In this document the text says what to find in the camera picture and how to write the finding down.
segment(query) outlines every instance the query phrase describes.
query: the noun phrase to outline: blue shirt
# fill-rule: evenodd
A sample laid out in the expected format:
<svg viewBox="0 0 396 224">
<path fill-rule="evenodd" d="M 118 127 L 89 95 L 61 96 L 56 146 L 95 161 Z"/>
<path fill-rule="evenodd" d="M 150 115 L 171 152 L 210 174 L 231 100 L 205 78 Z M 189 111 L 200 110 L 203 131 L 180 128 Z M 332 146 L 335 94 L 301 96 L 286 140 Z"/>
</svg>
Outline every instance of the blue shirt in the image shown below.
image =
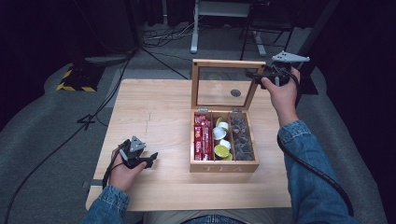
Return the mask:
<svg viewBox="0 0 396 224">
<path fill-rule="evenodd" d="M 283 126 L 278 135 L 288 151 L 336 180 L 334 170 L 317 138 L 304 122 L 291 122 Z M 296 223 L 358 223 L 348 214 L 344 200 L 330 184 L 288 156 L 285 156 L 285 165 L 292 213 Z M 107 186 L 93 202 L 81 223 L 123 223 L 128 203 L 129 196 L 126 193 Z M 184 223 L 203 223 L 207 220 L 213 220 L 213 216 L 199 217 Z M 216 221 L 243 223 L 221 216 L 217 216 Z"/>
</svg>

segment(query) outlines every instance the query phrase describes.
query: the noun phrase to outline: lid frame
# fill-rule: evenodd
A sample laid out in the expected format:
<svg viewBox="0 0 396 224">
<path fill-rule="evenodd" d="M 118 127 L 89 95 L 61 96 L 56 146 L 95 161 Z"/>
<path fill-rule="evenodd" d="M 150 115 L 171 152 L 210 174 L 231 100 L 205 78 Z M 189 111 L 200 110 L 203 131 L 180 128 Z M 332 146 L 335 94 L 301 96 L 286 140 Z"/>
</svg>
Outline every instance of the lid frame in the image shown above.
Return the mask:
<svg viewBox="0 0 396 224">
<path fill-rule="evenodd" d="M 192 60 L 192 74 L 191 74 L 191 109 L 198 109 L 200 107 L 207 107 L 209 110 L 233 110 L 240 108 L 248 110 L 254 93 L 257 90 L 258 84 L 254 79 L 251 80 L 249 89 L 247 91 L 247 98 L 243 105 L 198 105 L 198 90 L 199 90 L 199 76 L 201 67 L 215 67 L 215 68 L 246 68 L 257 69 L 257 74 L 261 75 L 264 72 L 265 62 L 254 61 L 231 61 L 231 60 L 208 60 L 208 59 L 193 59 Z"/>
</svg>

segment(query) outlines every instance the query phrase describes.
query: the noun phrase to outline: box hinge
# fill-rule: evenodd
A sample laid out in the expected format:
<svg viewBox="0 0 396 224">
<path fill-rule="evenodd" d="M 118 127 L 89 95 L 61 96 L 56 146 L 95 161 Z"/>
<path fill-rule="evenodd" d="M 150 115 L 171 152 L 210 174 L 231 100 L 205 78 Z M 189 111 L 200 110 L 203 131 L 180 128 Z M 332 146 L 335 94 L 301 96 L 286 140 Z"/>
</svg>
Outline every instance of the box hinge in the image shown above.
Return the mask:
<svg viewBox="0 0 396 224">
<path fill-rule="evenodd" d="M 233 108 L 233 113 L 242 113 L 242 108 Z"/>
<path fill-rule="evenodd" d="M 199 107 L 198 112 L 201 112 L 201 113 L 209 112 L 209 109 L 207 107 Z"/>
</svg>

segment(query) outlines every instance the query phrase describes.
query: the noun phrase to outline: box lid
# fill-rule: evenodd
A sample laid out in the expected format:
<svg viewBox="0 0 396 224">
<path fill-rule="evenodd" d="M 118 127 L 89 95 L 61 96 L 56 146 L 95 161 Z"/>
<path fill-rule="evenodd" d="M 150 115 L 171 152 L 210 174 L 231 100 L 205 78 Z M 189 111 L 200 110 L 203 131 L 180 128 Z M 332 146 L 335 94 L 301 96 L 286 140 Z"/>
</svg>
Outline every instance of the box lid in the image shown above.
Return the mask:
<svg viewBox="0 0 396 224">
<path fill-rule="evenodd" d="M 248 110 L 257 85 L 246 76 L 262 74 L 265 62 L 192 60 L 191 109 Z"/>
</svg>

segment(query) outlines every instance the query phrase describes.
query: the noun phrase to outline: shirt cuff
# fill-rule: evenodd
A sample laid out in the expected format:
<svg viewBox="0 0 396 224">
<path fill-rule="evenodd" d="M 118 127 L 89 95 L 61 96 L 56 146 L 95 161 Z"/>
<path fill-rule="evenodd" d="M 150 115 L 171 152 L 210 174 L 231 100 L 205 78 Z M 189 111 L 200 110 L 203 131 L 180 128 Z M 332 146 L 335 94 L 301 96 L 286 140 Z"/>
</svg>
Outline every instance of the shirt cuff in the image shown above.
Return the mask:
<svg viewBox="0 0 396 224">
<path fill-rule="evenodd" d="M 279 129 L 278 135 L 282 144 L 285 145 L 295 137 L 306 133 L 311 134 L 306 124 L 302 120 L 295 120 Z"/>
<path fill-rule="evenodd" d="M 113 204 L 118 209 L 126 211 L 129 204 L 129 195 L 111 185 L 106 186 L 98 197 L 99 200 Z"/>
</svg>

